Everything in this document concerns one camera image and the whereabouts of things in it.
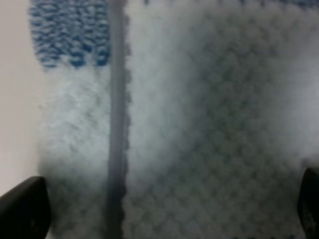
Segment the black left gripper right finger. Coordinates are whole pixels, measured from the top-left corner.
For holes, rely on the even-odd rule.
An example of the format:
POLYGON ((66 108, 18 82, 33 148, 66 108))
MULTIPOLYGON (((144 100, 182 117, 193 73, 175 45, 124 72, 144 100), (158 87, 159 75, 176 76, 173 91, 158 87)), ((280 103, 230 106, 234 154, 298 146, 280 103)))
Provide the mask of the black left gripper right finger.
POLYGON ((298 198, 298 215, 306 238, 319 238, 319 170, 305 170, 298 198))

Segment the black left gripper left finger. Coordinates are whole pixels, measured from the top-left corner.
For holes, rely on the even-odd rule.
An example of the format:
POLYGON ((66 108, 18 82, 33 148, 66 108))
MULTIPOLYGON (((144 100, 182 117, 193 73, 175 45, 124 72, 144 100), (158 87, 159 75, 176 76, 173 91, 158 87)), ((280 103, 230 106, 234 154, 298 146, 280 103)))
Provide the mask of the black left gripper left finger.
POLYGON ((33 176, 0 197, 2 239, 44 239, 51 225, 45 179, 33 176))

